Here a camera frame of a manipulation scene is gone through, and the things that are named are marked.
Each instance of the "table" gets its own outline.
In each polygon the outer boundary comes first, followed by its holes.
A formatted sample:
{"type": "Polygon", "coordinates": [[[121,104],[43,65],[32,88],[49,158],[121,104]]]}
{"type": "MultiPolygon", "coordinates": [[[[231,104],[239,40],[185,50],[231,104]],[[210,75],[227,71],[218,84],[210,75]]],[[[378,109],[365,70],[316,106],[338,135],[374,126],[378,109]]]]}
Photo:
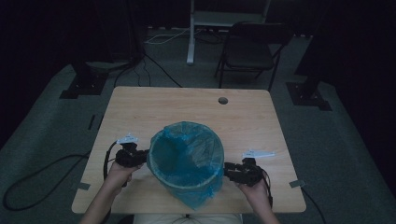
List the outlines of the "table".
{"type": "Polygon", "coordinates": [[[216,11],[196,11],[194,7],[195,0],[191,0],[190,41],[189,41],[189,51],[187,53],[187,64],[188,65],[194,64],[195,25],[231,27],[239,21],[265,22],[270,4],[271,4],[271,0],[265,0],[262,14],[230,13],[230,12],[216,12],[216,11]]]}
{"type": "MultiPolygon", "coordinates": [[[[249,148],[274,151],[256,159],[271,177],[275,212],[305,210],[303,194],[289,182],[297,179],[290,154],[268,91],[230,89],[117,87],[108,104],[94,142],[72,210],[84,213],[103,183],[103,163],[109,146],[127,133],[139,138],[137,149],[148,149],[150,139],[164,126],[182,120],[202,123],[212,129],[224,147],[224,160],[241,163],[249,148]],[[226,97],[228,104],[219,103],[226,97]]],[[[114,147],[111,158],[120,147],[114,147]]],[[[251,213],[243,193],[223,178],[222,189],[193,211],[174,198],[145,165],[133,175],[112,206],[113,213],[251,213]]]]}

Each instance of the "trash bin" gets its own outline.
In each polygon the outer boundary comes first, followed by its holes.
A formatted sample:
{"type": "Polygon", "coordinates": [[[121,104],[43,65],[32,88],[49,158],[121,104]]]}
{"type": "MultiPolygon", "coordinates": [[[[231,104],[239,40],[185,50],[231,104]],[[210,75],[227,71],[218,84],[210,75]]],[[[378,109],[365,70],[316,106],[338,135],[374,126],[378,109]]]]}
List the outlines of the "trash bin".
{"type": "Polygon", "coordinates": [[[147,165],[172,195],[196,209],[221,188],[224,150],[210,128],[181,121],[151,138],[147,165]]]}

